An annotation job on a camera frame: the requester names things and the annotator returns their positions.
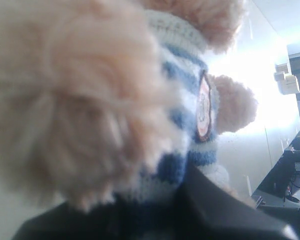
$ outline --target circular patch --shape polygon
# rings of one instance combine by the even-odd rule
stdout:
[[[201,141],[206,141],[211,128],[211,89],[204,75],[201,81],[197,100],[196,122],[198,135]]]

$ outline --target teddy bear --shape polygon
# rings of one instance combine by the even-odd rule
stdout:
[[[4,186],[84,212],[120,198],[134,230],[188,162],[227,189],[218,135],[253,122],[257,102],[204,53],[227,51],[244,14],[243,0],[0,1]]]

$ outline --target fluffy fur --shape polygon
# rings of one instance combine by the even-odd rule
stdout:
[[[172,13],[196,27],[214,52],[234,43],[245,15],[245,0],[135,0],[146,8]]]
[[[214,82],[220,98],[216,118],[218,134],[234,133],[255,120],[258,102],[250,88],[225,75],[208,77]]]
[[[88,211],[154,171],[177,99],[143,10],[125,0],[0,0],[0,176]]]

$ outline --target knitted sweater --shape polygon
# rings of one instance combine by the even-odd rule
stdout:
[[[131,239],[173,239],[171,203],[183,182],[187,161],[216,184],[222,178],[227,181],[227,172],[216,164],[214,126],[219,96],[213,82],[205,78],[207,44],[202,34],[169,13],[147,10],[146,14],[161,43],[167,79],[182,85],[182,106],[171,110],[182,139],[173,154],[162,158],[155,175],[142,174],[139,187],[122,195],[127,206],[124,227]]]

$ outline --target plush toy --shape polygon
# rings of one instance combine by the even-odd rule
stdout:
[[[204,53],[226,51],[243,15],[242,0],[1,0],[3,182],[86,212],[116,195],[131,229],[156,221],[188,161],[227,188],[217,136],[257,105]]]

